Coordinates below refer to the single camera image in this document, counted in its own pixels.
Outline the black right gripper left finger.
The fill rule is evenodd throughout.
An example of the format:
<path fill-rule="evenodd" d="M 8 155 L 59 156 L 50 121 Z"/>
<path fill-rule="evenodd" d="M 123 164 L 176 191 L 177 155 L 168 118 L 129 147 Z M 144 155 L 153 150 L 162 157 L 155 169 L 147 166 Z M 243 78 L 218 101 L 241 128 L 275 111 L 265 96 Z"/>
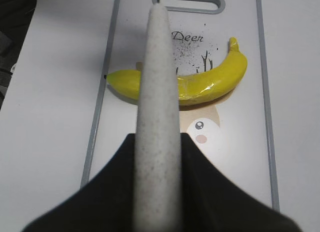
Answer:
<path fill-rule="evenodd" d="M 24 231 L 132 231 L 135 135 L 82 189 Z"/>

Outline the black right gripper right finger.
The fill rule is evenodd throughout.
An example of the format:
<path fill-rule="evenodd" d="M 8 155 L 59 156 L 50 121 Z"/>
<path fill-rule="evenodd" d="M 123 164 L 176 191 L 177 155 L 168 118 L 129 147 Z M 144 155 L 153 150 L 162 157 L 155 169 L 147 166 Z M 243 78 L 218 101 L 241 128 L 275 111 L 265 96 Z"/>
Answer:
<path fill-rule="evenodd" d="M 181 134 L 184 231 L 300 231 L 289 217 L 262 204 L 225 177 Z"/>

